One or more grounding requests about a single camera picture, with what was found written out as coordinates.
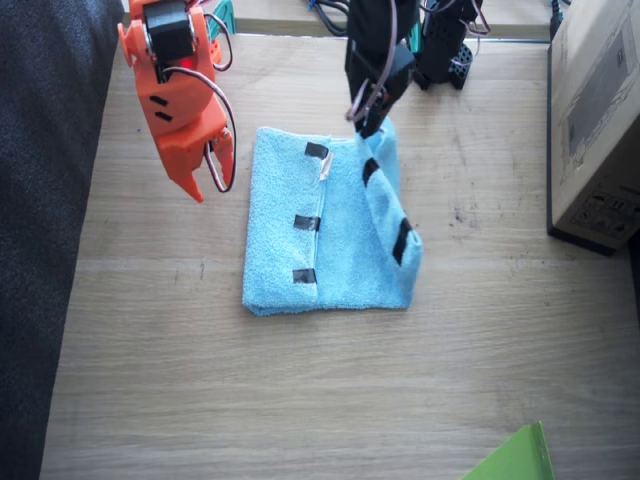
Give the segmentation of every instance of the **green object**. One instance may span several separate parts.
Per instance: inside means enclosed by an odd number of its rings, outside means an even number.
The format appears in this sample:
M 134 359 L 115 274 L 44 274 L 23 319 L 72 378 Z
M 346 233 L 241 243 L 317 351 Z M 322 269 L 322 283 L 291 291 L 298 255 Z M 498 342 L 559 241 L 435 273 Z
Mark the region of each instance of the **green object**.
M 236 33 L 236 17 L 233 14 L 233 2 L 231 0 L 222 0 L 213 11 L 213 14 L 222 20 L 229 33 Z M 209 24 L 209 38 L 213 42 L 220 33 L 220 25 L 215 20 L 208 19 Z
M 422 52 L 422 23 L 416 23 L 409 32 L 409 49 L 414 55 Z
M 555 480 L 542 423 L 518 430 L 464 480 Z

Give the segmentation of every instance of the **wooden table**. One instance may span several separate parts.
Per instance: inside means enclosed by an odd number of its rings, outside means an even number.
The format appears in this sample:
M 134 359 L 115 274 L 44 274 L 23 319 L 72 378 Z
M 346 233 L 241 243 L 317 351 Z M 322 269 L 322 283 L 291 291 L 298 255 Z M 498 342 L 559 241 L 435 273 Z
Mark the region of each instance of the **wooden table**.
M 129 1 L 122 0 L 122 4 L 128 11 Z M 233 0 L 233 5 L 236 26 L 242 33 L 330 35 L 318 15 L 308 10 L 308 0 Z M 493 38 L 549 39 L 549 0 L 485 0 L 483 11 Z M 334 12 L 327 9 L 332 19 L 345 24 L 344 15 Z
M 463 92 L 394 108 L 426 247 L 409 311 L 255 318 L 255 131 L 349 135 L 345 44 L 233 43 L 240 176 L 220 196 L 200 169 L 203 205 L 165 177 L 116 54 L 42 478 L 455 479 L 537 420 L 558 478 L 638 478 L 628 254 L 545 233 L 546 46 L 487 44 Z

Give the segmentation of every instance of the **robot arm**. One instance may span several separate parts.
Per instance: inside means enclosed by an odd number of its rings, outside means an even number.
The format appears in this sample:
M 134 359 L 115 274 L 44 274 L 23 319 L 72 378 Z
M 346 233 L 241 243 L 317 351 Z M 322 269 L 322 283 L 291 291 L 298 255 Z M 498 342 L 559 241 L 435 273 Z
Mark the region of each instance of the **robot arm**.
M 482 0 L 351 0 L 347 20 L 345 71 L 353 107 L 347 118 L 363 137 L 373 135 L 413 79 L 464 86 L 473 55 L 462 42 L 480 13 Z M 416 36 L 419 49 L 400 43 L 425 11 Z
M 417 21 L 418 0 L 350 2 L 345 62 L 353 103 L 350 120 L 365 138 L 380 128 L 411 83 L 415 59 L 400 41 Z

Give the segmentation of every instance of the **dark gray fabric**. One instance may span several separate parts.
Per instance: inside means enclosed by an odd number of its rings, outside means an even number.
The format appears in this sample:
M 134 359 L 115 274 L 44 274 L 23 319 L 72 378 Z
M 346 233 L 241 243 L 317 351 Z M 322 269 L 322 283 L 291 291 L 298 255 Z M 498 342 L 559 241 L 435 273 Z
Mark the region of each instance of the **dark gray fabric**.
M 0 478 L 38 478 L 120 0 L 0 2 Z

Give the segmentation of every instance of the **folded towel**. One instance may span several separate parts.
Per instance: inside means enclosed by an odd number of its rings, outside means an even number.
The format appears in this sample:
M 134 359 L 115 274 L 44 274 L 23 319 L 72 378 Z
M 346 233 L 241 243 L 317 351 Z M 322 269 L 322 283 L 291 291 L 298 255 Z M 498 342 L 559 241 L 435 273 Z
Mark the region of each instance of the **folded towel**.
M 244 305 L 256 315 L 409 307 L 422 243 L 399 188 L 388 119 L 366 140 L 259 129 Z

